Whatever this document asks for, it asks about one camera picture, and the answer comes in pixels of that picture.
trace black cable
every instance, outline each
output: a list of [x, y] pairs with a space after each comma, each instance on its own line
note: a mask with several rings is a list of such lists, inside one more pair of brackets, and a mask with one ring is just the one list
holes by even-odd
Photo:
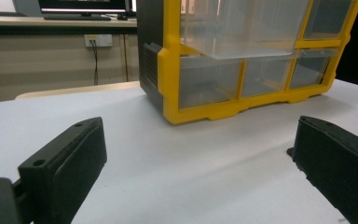
[[97, 50], [97, 43], [95, 40], [89, 41], [92, 45], [92, 49], [94, 50], [94, 57], [95, 57], [95, 69], [94, 69], [94, 86], [98, 85], [98, 50]]

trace monitor stand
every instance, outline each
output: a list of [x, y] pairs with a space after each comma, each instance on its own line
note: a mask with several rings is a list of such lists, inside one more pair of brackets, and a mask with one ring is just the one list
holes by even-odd
[[44, 14], [43, 18], [46, 21], [111, 21], [109, 17], [101, 15], [80, 14], [80, 15], [66, 15], [66, 14]]

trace computer monitor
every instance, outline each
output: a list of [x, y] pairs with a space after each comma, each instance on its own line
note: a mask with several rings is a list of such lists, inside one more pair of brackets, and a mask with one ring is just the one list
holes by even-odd
[[118, 14], [126, 12], [126, 0], [39, 0], [45, 14]]

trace beige wall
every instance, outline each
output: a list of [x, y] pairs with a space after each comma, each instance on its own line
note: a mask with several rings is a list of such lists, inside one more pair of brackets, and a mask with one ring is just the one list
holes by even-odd
[[[113, 35], [112, 48], [98, 48], [99, 84], [137, 79], [137, 61], [127, 77], [123, 38]], [[128, 42], [137, 47], [136, 35]], [[134, 47], [130, 55], [137, 60]], [[85, 47], [83, 35], [0, 36], [0, 101], [30, 91], [93, 85], [94, 68], [94, 52]]]

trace yellow and black storage organizer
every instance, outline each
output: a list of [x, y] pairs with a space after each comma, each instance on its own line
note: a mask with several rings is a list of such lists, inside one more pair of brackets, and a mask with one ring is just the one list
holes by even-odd
[[330, 89], [358, 0], [138, 1], [140, 81], [171, 123]]

